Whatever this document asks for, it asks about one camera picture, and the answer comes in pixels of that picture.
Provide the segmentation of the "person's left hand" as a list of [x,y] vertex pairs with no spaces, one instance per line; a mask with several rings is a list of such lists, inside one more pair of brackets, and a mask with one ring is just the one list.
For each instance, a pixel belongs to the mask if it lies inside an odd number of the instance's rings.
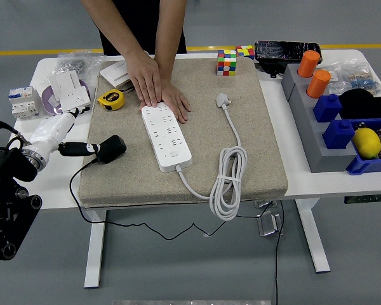
[[191,112],[191,106],[182,92],[167,79],[161,81],[161,101],[171,109],[179,123],[188,121],[187,113]]

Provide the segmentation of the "person's right hand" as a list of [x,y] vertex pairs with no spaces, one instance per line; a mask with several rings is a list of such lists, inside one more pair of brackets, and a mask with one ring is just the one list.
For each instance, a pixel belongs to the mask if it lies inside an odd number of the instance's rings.
[[146,52],[127,53],[124,55],[128,75],[143,105],[157,106],[161,101],[162,88],[157,62]]

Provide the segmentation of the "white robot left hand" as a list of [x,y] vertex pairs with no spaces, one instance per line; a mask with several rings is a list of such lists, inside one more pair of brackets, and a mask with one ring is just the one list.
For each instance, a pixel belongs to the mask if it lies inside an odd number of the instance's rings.
[[99,152],[100,144],[64,142],[77,116],[89,109],[75,108],[44,119],[29,139],[29,144],[22,149],[22,154],[31,163],[35,163],[35,167],[44,168],[49,162],[50,154],[55,151],[59,151],[62,156],[90,156]]

